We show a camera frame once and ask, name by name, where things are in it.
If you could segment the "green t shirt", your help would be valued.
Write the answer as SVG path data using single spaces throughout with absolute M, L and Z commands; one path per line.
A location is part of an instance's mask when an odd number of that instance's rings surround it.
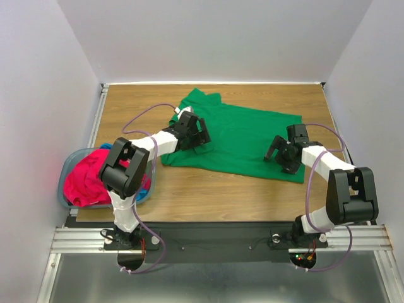
M 185 107 L 192 107 L 205 120 L 211 142 L 163 155 L 163 165 L 304 182 L 303 167 L 296 174 L 286 174 L 274 160 L 264 160 L 275 136 L 286 137 L 287 126 L 300 124 L 301 116 L 225 104 L 220 94 L 205 94 L 197 88 L 180 102 L 179 108 Z

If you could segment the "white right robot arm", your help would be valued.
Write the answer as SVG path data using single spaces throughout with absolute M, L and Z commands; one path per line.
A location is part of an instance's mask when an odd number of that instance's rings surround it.
M 356 167 L 334 156 L 334 151 L 309 139 L 306 124 L 287 127 L 287 137 L 276 135 L 264 156 L 274 160 L 282 172 L 294 175 L 301 166 L 310 174 L 319 174 L 327 182 L 325 206 L 309 210 L 292 224 L 287 237 L 297 246 L 305 246 L 341 225 L 373 221 L 379 215 L 374 173 L 368 167 Z

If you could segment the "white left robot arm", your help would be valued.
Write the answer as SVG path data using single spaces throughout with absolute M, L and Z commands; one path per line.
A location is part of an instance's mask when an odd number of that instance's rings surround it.
M 211 141 L 203 118 L 190 107 L 177 109 L 177 122 L 138 140 L 118 138 L 105 159 L 98 178 L 112 202 L 114 227 L 100 235 L 106 246 L 135 249 L 145 245 L 136 211 L 136 197 L 154 171 L 157 158 L 190 150 Z

